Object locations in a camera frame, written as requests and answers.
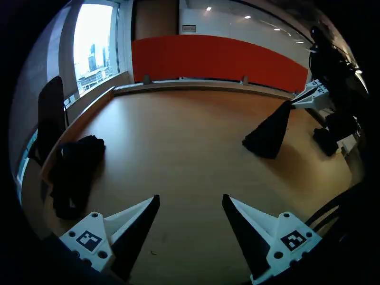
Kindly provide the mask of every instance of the black chair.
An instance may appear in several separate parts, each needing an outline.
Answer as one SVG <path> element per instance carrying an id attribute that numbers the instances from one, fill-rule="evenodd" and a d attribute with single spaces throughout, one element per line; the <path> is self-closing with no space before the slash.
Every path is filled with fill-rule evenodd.
<path id="1" fill-rule="evenodd" d="M 38 134 L 28 153 L 28 157 L 41 167 L 65 131 L 65 120 L 69 126 L 62 79 L 56 76 L 45 85 L 38 96 Z"/>

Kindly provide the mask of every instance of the red wall panel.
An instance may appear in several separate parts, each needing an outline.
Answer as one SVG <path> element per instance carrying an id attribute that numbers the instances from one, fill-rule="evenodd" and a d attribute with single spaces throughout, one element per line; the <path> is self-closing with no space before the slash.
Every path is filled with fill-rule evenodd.
<path id="1" fill-rule="evenodd" d="M 132 42 L 135 82 L 208 77 L 241 80 L 301 92 L 307 69 L 291 59 L 247 42 L 201 35 L 145 38 Z"/>

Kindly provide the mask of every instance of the white wall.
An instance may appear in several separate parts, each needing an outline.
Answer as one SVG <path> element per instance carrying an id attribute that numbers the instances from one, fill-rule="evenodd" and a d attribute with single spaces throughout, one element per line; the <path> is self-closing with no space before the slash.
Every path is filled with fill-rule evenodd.
<path id="1" fill-rule="evenodd" d="M 310 80 L 310 52 L 307 50 L 310 44 L 296 43 L 299 36 L 293 29 L 247 5 L 230 1 L 215 1 L 209 5 L 212 5 L 211 11 L 206 11 L 207 4 L 202 9 L 180 9 L 180 34 L 233 38 L 268 48 L 307 68 L 307 81 Z M 196 25 L 196 33 L 182 32 L 182 25 Z M 272 25 L 283 30 L 275 31 Z"/>

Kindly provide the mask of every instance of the screw hole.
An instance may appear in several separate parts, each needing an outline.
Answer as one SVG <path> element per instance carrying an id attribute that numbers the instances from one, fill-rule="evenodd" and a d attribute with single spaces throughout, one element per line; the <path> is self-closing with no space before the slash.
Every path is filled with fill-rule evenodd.
<path id="1" fill-rule="evenodd" d="M 73 250 L 73 254 L 74 254 L 74 256 L 75 256 L 76 258 L 78 258 L 78 257 L 79 257 L 79 252 L 78 252 L 78 251 L 76 251 L 76 250 Z"/>
<path id="2" fill-rule="evenodd" d="M 98 252 L 98 256 L 102 259 L 105 259 L 105 258 L 107 258 L 108 254 L 105 251 L 101 250 Z"/>
<path id="3" fill-rule="evenodd" d="M 284 254 L 281 251 L 276 251 L 275 254 L 273 254 L 275 259 L 280 259 L 284 256 Z"/>
<path id="4" fill-rule="evenodd" d="M 83 260 L 83 262 L 84 262 L 86 265 L 88 265 L 88 266 L 91 266 L 91 265 L 92 265 L 92 262 L 91 262 L 90 259 L 83 258 L 82 260 Z"/>

